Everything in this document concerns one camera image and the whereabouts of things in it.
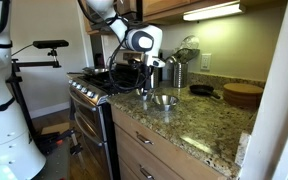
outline wooden cutting board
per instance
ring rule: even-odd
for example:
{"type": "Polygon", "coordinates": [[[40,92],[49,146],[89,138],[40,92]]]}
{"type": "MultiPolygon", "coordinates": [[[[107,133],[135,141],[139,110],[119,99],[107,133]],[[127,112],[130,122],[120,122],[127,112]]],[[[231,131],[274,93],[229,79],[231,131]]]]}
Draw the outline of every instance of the wooden cutting board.
{"type": "Polygon", "coordinates": [[[251,84],[224,85],[223,99],[231,105],[256,108],[260,105],[264,89],[251,84]]]}

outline kitchen counter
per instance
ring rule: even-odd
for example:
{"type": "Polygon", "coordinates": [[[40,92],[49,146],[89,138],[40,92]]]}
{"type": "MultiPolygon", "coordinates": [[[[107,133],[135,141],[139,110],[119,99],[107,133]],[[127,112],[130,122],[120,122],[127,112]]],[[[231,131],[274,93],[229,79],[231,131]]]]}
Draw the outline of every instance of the kitchen counter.
{"type": "Polygon", "coordinates": [[[256,110],[231,106],[222,98],[194,95],[188,86],[172,88],[163,83],[155,95],[178,97],[172,111],[160,111],[154,102],[143,101],[134,91],[111,96],[108,102],[211,168],[236,178],[239,139],[242,132],[252,132],[256,110]]]}

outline white wall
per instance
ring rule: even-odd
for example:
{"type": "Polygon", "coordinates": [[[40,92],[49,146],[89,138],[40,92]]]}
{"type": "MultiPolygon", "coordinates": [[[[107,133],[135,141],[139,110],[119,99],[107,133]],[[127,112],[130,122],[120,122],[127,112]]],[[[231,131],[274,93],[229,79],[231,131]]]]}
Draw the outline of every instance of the white wall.
{"type": "MultiPolygon", "coordinates": [[[[81,71],[90,61],[86,59],[87,53],[84,51],[84,44],[89,43],[83,44],[81,32],[85,31],[78,11],[75,0],[12,1],[13,53],[36,40],[64,39],[69,42],[68,47],[57,49],[62,68],[23,67],[17,73],[23,78],[20,85],[32,118],[67,108],[69,95],[66,73],[81,71]]],[[[21,62],[52,61],[52,56],[47,56],[49,51],[32,46],[13,58],[21,62]]]]}
{"type": "Polygon", "coordinates": [[[162,49],[173,50],[185,37],[195,35],[200,40],[200,55],[189,62],[189,72],[201,72],[201,54],[212,53],[211,69],[205,73],[266,80],[284,9],[249,10],[237,16],[161,27],[162,49]]]}

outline drawer handle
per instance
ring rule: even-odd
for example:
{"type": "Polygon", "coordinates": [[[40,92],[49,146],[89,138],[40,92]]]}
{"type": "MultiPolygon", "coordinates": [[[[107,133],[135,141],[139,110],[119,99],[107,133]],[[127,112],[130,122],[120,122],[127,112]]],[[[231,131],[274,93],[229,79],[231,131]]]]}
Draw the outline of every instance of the drawer handle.
{"type": "Polygon", "coordinates": [[[136,132],[136,137],[142,141],[144,144],[154,144],[152,141],[148,140],[147,138],[145,138],[144,136],[142,136],[140,133],[136,132]]]}
{"type": "Polygon", "coordinates": [[[142,165],[140,165],[140,171],[146,177],[146,179],[154,179],[154,177],[147,172],[142,165]]]}

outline white robot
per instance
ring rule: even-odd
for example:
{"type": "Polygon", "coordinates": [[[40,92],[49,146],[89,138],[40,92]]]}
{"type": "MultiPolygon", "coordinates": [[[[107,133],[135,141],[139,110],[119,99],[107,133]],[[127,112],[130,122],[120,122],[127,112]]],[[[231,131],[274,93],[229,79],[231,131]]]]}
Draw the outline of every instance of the white robot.
{"type": "MultiPolygon", "coordinates": [[[[129,29],[127,21],[116,14],[113,0],[87,0],[87,4],[108,20],[124,48],[145,52],[145,66],[165,65],[158,58],[162,41],[159,28],[149,25],[129,29]]],[[[44,167],[46,158],[36,147],[21,108],[5,83],[11,74],[10,9],[11,0],[0,0],[0,179],[24,180],[32,179],[44,167]]]]}

